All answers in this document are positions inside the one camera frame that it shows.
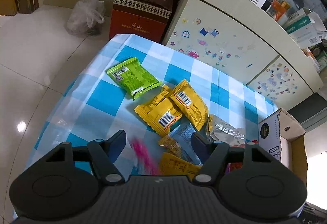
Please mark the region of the red snack packet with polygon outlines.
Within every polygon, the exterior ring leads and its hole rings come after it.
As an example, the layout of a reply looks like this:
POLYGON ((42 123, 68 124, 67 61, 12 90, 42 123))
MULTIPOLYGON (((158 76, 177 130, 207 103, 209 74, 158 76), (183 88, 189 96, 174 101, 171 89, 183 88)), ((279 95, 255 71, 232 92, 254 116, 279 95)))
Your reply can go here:
MULTIPOLYGON (((255 145, 258 144, 257 140, 252 140, 247 142, 247 144, 249 145, 255 145)), ((226 174, 229 174, 230 172, 237 170, 237 169, 241 169, 243 166, 242 162, 229 162, 226 168, 226 174)))

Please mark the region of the yellow snack packet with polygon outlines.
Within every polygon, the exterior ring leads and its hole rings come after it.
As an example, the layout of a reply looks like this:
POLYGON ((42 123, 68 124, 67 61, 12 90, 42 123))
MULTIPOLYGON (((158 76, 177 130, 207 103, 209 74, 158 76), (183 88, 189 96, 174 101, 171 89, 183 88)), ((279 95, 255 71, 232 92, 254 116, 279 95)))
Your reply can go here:
POLYGON ((208 107, 186 79, 169 93, 168 97, 188 118, 193 127, 200 131, 208 119, 208 107))
POLYGON ((171 89, 163 85, 161 92, 150 101, 134 108, 136 114, 159 136, 167 136, 172 126, 183 117, 182 111, 168 96, 171 89))
POLYGON ((170 153, 163 153, 159 163, 161 174, 165 176, 188 176, 190 180, 195 177, 201 167, 201 165, 193 165, 170 153))

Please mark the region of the open cardboard box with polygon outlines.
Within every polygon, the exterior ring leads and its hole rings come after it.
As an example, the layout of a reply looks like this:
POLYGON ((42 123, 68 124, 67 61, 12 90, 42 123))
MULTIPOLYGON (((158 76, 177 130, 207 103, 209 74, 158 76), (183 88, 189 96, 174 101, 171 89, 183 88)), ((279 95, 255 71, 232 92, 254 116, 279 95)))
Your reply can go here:
POLYGON ((301 124, 280 108, 259 123, 258 133, 260 147, 307 183, 306 131, 301 124))

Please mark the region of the cream cabinet with stickers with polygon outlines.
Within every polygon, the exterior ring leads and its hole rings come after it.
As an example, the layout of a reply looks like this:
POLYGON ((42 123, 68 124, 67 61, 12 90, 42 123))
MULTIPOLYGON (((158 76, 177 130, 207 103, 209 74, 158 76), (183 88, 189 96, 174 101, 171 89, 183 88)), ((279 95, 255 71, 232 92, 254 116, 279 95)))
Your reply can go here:
POLYGON ((163 43, 286 110, 323 87, 309 57, 250 0, 180 0, 163 43))

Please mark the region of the silver foil snack packet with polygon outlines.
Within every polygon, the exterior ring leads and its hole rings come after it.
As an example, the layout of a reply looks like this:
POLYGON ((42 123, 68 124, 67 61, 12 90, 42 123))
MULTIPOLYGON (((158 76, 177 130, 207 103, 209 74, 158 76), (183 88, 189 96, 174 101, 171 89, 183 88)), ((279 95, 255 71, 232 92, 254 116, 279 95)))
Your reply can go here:
POLYGON ((210 114, 206 126, 206 136, 210 142, 221 141, 230 147, 245 146, 245 130, 234 128, 214 114, 210 114))

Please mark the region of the light blue snack packet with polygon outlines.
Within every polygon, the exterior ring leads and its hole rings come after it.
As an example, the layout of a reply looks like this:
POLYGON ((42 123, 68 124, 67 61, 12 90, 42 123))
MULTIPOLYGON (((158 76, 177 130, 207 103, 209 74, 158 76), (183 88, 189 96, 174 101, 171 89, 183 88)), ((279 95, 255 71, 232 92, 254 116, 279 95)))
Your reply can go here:
POLYGON ((193 165, 201 165, 191 145, 191 137, 195 132, 191 123, 181 123, 170 134, 161 138, 158 144, 176 157, 190 162, 193 165))

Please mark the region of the red brown carton box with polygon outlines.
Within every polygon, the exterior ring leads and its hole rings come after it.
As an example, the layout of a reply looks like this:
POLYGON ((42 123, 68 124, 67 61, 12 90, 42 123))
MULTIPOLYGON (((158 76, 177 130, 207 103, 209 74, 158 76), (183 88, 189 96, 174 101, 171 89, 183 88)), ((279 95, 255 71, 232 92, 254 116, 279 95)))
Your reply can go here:
POLYGON ((135 34, 159 43, 172 13, 174 0, 114 0, 109 38, 135 34))

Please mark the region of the blue checkered tablecloth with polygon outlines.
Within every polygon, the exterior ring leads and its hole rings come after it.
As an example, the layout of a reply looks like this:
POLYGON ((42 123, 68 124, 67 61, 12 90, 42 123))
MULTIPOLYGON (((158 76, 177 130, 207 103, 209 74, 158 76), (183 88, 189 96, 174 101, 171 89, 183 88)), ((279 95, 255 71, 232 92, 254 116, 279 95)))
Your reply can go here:
POLYGON ((158 145, 159 136, 134 111, 160 89, 134 100, 106 73, 131 57, 169 87, 187 80, 211 114, 243 128, 249 140, 257 139, 259 122, 277 110, 261 94, 203 62, 136 35, 118 35, 66 89, 44 123, 28 165, 64 141, 75 147, 85 146, 95 139, 109 139, 118 130, 124 130, 128 139, 140 138, 154 160, 160 160, 164 150, 158 145))

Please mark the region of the green snack packet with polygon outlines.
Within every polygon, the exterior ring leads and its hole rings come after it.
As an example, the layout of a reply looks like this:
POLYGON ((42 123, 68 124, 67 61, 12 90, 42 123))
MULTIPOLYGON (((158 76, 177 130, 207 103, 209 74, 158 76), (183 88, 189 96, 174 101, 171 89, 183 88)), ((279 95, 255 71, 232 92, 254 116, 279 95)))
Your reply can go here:
POLYGON ((106 74, 126 90, 133 100, 162 84, 161 81, 142 67, 136 57, 128 58, 107 69, 106 74))

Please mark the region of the pink white snack packet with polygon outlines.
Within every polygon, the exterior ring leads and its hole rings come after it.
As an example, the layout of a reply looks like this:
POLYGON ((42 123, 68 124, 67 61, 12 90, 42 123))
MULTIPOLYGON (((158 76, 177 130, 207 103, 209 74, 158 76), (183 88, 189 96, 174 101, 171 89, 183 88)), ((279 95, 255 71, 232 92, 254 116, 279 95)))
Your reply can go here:
POLYGON ((138 175, 158 175, 159 168, 150 155, 147 146, 142 140, 133 138, 130 142, 131 148, 137 158, 136 171, 138 175))

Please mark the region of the clear plastic bag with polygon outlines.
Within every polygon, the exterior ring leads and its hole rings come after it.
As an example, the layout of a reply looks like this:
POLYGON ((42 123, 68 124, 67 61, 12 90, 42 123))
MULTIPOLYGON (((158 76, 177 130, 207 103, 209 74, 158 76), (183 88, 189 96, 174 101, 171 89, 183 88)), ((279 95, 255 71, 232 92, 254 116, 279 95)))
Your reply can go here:
POLYGON ((66 30, 75 36, 95 36, 100 34, 104 18, 105 6, 102 0, 78 1, 66 23, 66 30))

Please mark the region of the white green medicine box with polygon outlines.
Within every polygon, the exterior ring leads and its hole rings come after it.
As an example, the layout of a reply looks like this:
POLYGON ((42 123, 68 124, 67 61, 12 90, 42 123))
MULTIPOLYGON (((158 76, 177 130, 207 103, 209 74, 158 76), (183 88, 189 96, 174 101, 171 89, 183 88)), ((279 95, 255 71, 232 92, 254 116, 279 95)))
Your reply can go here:
POLYGON ((300 48, 309 48, 326 40, 326 27, 316 12, 302 8, 289 17, 283 29, 300 48))

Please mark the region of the yellow snack packet bottom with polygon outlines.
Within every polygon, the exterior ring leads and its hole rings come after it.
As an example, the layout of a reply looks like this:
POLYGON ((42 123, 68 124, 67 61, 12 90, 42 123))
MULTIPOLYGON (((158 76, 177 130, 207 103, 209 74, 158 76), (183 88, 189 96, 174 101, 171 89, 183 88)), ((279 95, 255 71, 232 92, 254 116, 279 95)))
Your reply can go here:
POLYGON ((201 167, 201 165, 193 165, 170 153, 163 153, 159 163, 161 174, 165 176, 188 176, 190 180, 195 177, 201 167))

